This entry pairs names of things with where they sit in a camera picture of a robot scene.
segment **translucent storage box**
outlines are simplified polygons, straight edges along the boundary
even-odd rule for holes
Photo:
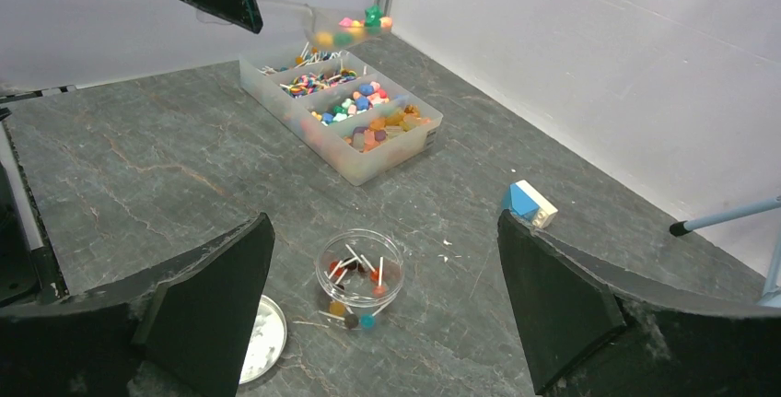
[[[289,67],[301,53],[302,44],[303,42],[279,46],[273,51],[241,55],[241,87],[350,183],[360,185],[434,144],[437,130],[442,123],[442,113],[351,53],[342,52],[340,58],[268,76],[261,72],[261,68],[266,65],[273,68]],[[292,98],[279,87],[279,84],[289,84],[297,76],[337,71],[342,66],[357,72],[358,79],[299,98]],[[351,98],[358,86],[372,81],[378,82],[388,93],[390,102],[375,105],[372,109],[330,125],[323,125],[312,115],[312,111],[321,113],[341,104],[345,99]],[[407,105],[417,106],[420,115],[430,118],[431,121],[364,153],[345,142],[344,138],[352,135],[356,127],[367,127],[374,119],[389,116],[397,108],[404,109]]]

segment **table surface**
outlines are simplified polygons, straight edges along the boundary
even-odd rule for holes
[[[237,63],[13,105],[7,127],[71,294],[126,277],[267,213],[264,294],[286,314],[278,364],[242,396],[532,396],[496,247],[525,179],[558,239],[631,271],[754,300],[762,277],[403,41],[353,49],[444,113],[434,147],[353,187],[239,87]],[[313,257],[347,228],[392,236],[406,283],[372,333],[322,325]]]

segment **black rubber tip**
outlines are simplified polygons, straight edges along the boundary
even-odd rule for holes
[[[680,236],[684,236],[686,234],[691,233],[692,231],[683,227],[683,224],[685,223],[686,221],[684,220],[682,222],[676,222],[670,225],[670,234],[675,236],[676,238],[679,238]]]

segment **white wall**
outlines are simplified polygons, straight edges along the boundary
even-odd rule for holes
[[[401,38],[680,219],[781,193],[781,0],[391,10]],[[702,234],[764,272],[779,227],[775,211]]]
[[[374,0],[290,0],[362,9]],[[177,0],[0,0],[0,88],[88,85],[236,58],[297,19],[263,13],[261,35],[204,24]]]

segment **blue candy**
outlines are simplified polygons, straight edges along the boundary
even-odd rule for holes
[[[358,87],[358,91],[364,96],[369,96],[374,93],[374,88],[369,84],[361,84],[361,86]]]
[[[368,110],[368,104],[369,104],[369,101],[368,101],[368,99],[365,96],[362,96],[362,97],[356,99],[356,108],[359,109],[359,110]]]

